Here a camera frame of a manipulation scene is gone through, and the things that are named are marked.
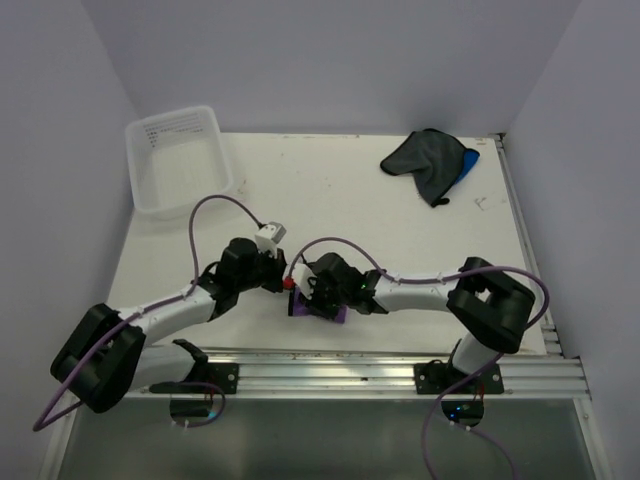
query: cable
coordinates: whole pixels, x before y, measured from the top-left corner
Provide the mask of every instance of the cable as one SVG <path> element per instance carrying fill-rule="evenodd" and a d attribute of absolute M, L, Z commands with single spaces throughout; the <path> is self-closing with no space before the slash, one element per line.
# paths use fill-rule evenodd
<path fill-rule="evenodd" d="M 194 219 L 196 217 L 196 212 L 198 211 L 198 209 L 204 203 L 208 202 L 209 200 L 215 200 L 215 199 L 227 200 L 227 201 L 229 201 L 231 203 L 236 204 L 238 207 L 240 207 L 242 210 L 244 210 L 244 212 L 247 215 L 249 215 L 249 217 L 251 217 L 251 219 L 256 223 L 256 225 L 258 225 L 258 228 L 261 228 L 264 225 L 262 222 L 260 222 L 260 220 L 258 220 L 258 218 L 253 214 L 253 212 L 251 212 L 247 207 L 245 207 L 238 200 L 236 200 L 235 198 L 230 197 L 228 195 L 209 195 L 207 197 L 204 197 L 198 203 L 196 203 L 196 205 L 193 207 L 193 210 L 191 211 L 191 216 L 189 217 L 189 248 L 191 249 L 191 258 L 193 260 L 193 272 L 194 273 L 193 273 L 193 281 L 191 282 L 191 286 L 187 290 L 186 294 L 184 296 L 176 295 L 176 296 L 164 299 L 164 300 L 160 300 L 159 302 L 153 303 L 151 305 L 148 305 L 147 307 L 144 308 L 144 310 L 142 312 L 136 312 L 136 313 L 130 315 L 129 317 L 127 317 L 124 320 L 122 320 L 122 322 L 118 323 L 111 330 L 109 330 L 107 333 L 105 333 L 102 337 L 100 337 L 96 341 L 96 343 L 94 343 L 93 346 L 87 351 L 87 353 L 84 354 L 84 356 L 80 359 L 80 361 L 75 366 L 75 368 L 73 370 L 71 370 L 71 373 L 69 373 L 69 375 L 67 375 L 67 378 L 65 378 L 64 382 L 62 382 L 62 384 L 60 385 L 58 390 L 56 390 L 56 392 L 53 394 L 53 397 L 51 398 L 49 403 L 47 403 L 47 405 L 44 407 L 44 411 L 42 412 L 42 414 L 40 414 L 38 419 L 33 424 L 33 431 L 34 432 L 39 432 L 40 430 L 48 427 L 49 425 L 51 425 L 52 423 L 56 422 L 57 420 L 59 420 L 64 415 L 72 412 L 73 410 L 78 408 L 80 405 L 82 405 L 82 402 L 76 402 L 73 405 L 71 405 L 70 407 L 65 408 L 63 411 L 58 412 L 58 413 L 54 414 L 53 416 L 49 417 L 49 415 L 51 414 L 51 411 L 55 408 L 55 406 L 58 404 L 58 402 L 62 398 L 62 395 L 64 395 L 64 393 L 69 389 L 69 386 L 71 385 L 71 383 L 78 376 L 80 370 L 82 370 L 82 368 L 89 362 L 91 357 L 103 345 L 105 345 L 107 342 L 109 342 L 109 340 L 111 340 L 113 337 L 115 337 L 127 325 L 129 325 L 134 320 L 137 320 L 142 315 L 145 315 L 145 314 L 147 314 L 147 313 L 149 313 L 149 312 L 151 312 L 153 310 L 156 310 L 158 308 L 165 307 L 167 305 L 171 305 L 173 303 L 182 301 L 182 300 L 186 299 L 188 296 L 190 296 L 194 292 L 194 290 L 196 289 L 196 286 L 197 286 L 197 281 L 198 281 L 200 268 L 198 266 L 198 254 L 197 254 L 197 251 L 196 251 L 196 242 L 195 242 L 194 232 L 193 232 L 193 222 L 194 222 Z"/>
<path fill-rule="evenodd" d="M 202 422 L 195 422 L 195 423 L 191 423 L 189 421 L 185 421 L 184 423 L 180 423 L 180 422 L 176 422 L 174 420 L 174 422 L 176 422 L 176 424 L 180 425 L 181 427 L 184 428 L 198 428 L 198 427 L 206 427 L 207 425 L 211 425 L 213 422 L 215 422 L 218 418 L 220 418 L 220 415 L 222 415 L 222 412 L 224 411 L 224 407 L 227 406 L 227 397 L 224 394 L 224 391 L 218 387 L 217 385 L 210 383 L 210 382 L 175 382 L 175 385 L 183 385 L 186 387 L 203 387 L 203 388 L 208 388 L 210 390 L 215 391 L 216 393 L 218 393 L 222 399 L 222 403 L 220 404 L 220 408 L 218 409 L 217 412 L 215 412 L 215 414 L 213 414 L 213 412 L 211 412 L 209 414 L 209 417 L 206 420 L 203 420 Z"/>
<path fill-rule="evenodd" d="M 314 245 L 317 245 L 318 243 L 322 243 L 322 242 L 338 242 L 338 243 L 343 243 L 345 245 L 348 245 L 348 246 L 354 248 L 355 250 L 360 252 L 371 263 L 371 265 L 373 265 L 373 267 L 380 273 L 380 275 L 382 277 L 384 277 L 387 280 L 390 280 L 392 282 L 396 282 L 396 283 L 400 283 L 400 284 L 406 284 L 406 285 L 432 285 L 432 284 L 436 284 L 436 283 L 447 283 L 447 282 L 451 282 L 451 281 L 454 281 L 454 280 L 459 280 L 461 278 L 466 278 L 466 277 L 470 277 L 470 276 L 473 276 L 473 275 L 478 275 L 480 273 L 491 273 L 491 272 L 511 272 L 511 273 L 517 273 L 519 275 L 523 275 L 523 276 L 529 278 L 530 280 L 534 281 L 540 287 L 540 290 L 542 291 L 543 296 L 544 296 L 544 300 L 542 302 L 542 306 L 540 307 L 540 310 L 527 323 L 527 326 L 526 326 L 527 330 L 529 328 L 531 328 L 533 325 L 535 325 L 544 316 L 544 314 L 546 313 L 547 309 L 549 308 L 549 300 L 550 300 L 549 289 L 547 288 L 547 286 L 545 285 L 545 283 L 541 279 L 539 279 L 538 277 L 536 277 L 535 275 L 533 275 L 532 273 L 530 273 L 530 272 L 528 272 L 528 271 L 526 271 L 524 269 L 517 268 L 517 267 L 509 267 L 509 266 L 493 266 L 493 265 L 491 265 L 491 266 L 487 266 L 487 267 L 475 268 L 473 270 L 466 270 L 464 272 L 458 272 L 458 273 L 455 273 L 453 275 L 448 275 L 448 276 L 442 277 L 442 278 L 439 278 L 439 277 L 420 278 L 420 279 L 395 278 L 395 277 L 389 275 L 387 273 L 387 271 L 385 269 L 383 269 L 380 266 L 380 264 L 365 249 L 363 249 L 359 245 L 353 243 L 352 241 L 347 240 L 345 238 L 341 238 L 341 237 L 322 237 L 322 238 L 318 238 L 316 240 L 313 240 L 313 241 L 307 243 L 293 257 L 293 260 L 291 262 L 291 266 L 289 267 L 289 274 L 288 274 L 289 277 L 291 277 L 291 275 L 293 274 L 293 268 L 294 268 L 296 262 L 302 257 L 304 252 L 306 252 L 310 247 L 312 247 Z M 454 385 L 452 385 L 449 388 L 447 388 L 440 395 L 438 395 L 438 397 L 436 398 L 433 406 L 431 407 L 431 409 L 427 413 L 427 416 L 425 417 L 424 423 L 422 424 L 421 445 L 422 445 L 422 456 L 423 456 L 423 459 L 424 459 L 424 463 L 425 463 L 425 465 L 427 467 L 427 470 L 429 471 L 429 474 L 431 474 L 431 477 L 432 477 L 433 480 L 438 480 L 439 477 L 436 474 L 435 469 L 433 468 L 433 465 L 431 464 L 431 460 L 429 459 L 429 453 L 428 453 L 428 450 L 427 450 L 427 430 L 428 430 L 429 424 L 430 424 L 430 422 L 431 422 L 431 420 L 433 418 L 434 413 L 436 412 L 438 406 L 442 402 L 442 399 L 446 395 L 449 395 L 450 393 L 455 392 L 460 387 L 466 385 L 467 383 L 469 383 L 474 378 L 478 377 L 479 375 L 482 375 L 484 372 L 489 370 L 493 365 L 495 365 L 495 363 L 498 360 L 500 360 L 502 357 L 503 357 L 503 354 L 497 355 L 495 358 L 493 358 L 491 361 L 489 361 L 486 365 L 484 365 L 481 368 L 479 368 L 477 371 L 473 372 L 472 374 L 470 374 L 467 377 L 463 378 L 459 382 L 457 382 Z M 513 460 L 511 459 L 511 457 L 509 456 L 509 453 L 507 452 L 507 449 L 502 444 L 500 444 L 497 440 L 492 438 L 490 435 L 488 435 L 488 434 L 486 434 L 484 432 L 481 432 L 479 430 L 471 429 L 471 432 L 474 433 L 475 435 L 479 436 L 479 437 L 484 438 L 485 440 L 487 440 L 490 443 L 492 443 L 496 448 L 498 448 L 503 453 L 503 455 L 506 457 L 507 461 L 509 462 L 509 466 L 511 467 L 511 473 L 512 473 L 512 476 L 513 476 L 514 480 L 519 480 L 521 478 L 520 473 L 518 472 L 518 469 L 516 468 L 515 464 L 513 463 Z"/>

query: white plastic basket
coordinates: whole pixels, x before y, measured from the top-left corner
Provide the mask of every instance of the white plastic basket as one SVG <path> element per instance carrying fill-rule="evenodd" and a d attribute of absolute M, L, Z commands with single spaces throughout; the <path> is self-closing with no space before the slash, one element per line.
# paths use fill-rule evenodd
<path fill-rule="evenodd" d="M 125 135 L 133 203 L 143 214 L 174 218 L 206 195 L 236 188 L 210 107 L 138 120 Z"/>

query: blue object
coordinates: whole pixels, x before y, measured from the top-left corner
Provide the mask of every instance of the blue object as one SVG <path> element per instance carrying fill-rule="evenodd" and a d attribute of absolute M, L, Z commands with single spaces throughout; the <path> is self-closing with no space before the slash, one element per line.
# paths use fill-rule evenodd
<path fill-rule="evenodd" d="M 467 173 L 469 173 L 473 166 L 478 163 L 478 158 L 480 158 L 480 154 L 475 150 L 465 150 L 464 156 L 462 157 L 462 172 L 460 172 L 460 175 L 454 185 L 467 176 Z"/>

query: white table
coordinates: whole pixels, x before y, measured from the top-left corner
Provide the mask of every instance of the white table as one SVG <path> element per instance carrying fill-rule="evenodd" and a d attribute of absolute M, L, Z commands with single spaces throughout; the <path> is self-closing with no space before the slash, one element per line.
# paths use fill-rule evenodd
<path fill-rule="evenodd" d="M 480 152 L 469 175 L 435 209 L 419 196 L 411 176 L 384 174 L 380 161 L 405 137 L 358 135 L 224 134 L 226 148 L 243 176 L 238 198 L 263 222 L 288 230 L 281 243 L 287 259 L 321 236 L 348 238 L 389 270 L 432 273 L 460 267 L 466 257 L 524 267 L 495 143 L 461 138 Z M 201 266 L 217 260 L 229 240 L 253 238 L 255 225 L 235 205 L 217 201 L 196 218 Z M 357 252 L 321 244 L 313 260 L 336 251 L 361 271 Z M 184 287 L 192 276 L 187 218 L 150 221 L 133 215 L 108 304 L 138 305 Z M 404 311 L 391 315 L 349 312 L 345 325 L 314 317 L 287 316 L 286 294 L 256 290 L 241 294 L 226 315 L 181 331 L 203 347 L 449 353 L 465 333 L 447 313 Z M 539 327 L 525 335 L 521 353 L 545 354 Z"/>

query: purple object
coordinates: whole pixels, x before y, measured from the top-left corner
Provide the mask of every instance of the purple object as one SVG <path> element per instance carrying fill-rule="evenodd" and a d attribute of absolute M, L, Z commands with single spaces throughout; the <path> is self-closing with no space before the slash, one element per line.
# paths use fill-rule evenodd
<path fill-rule="evenodd" d="M 290 317 L 306 317 L 307 315 L 313 315 L 309 311 L 309 309 L 306 306 L 304 306 L 300 301 L 300 295 L 302 295 L 300 293 L 300 289 L 296 287 L 291 293 L 291 296 L 289 297 L 289 316 Z M 340 324 L 344 323 L 346 319 L 347 319 L 347 307 L 345 305 L 340 307 L 340 310 L 338 311 L 338 314 L 334 319 L 325 318 L 325 320 L 329 320 L 330 322 L 340 323 Z"/>

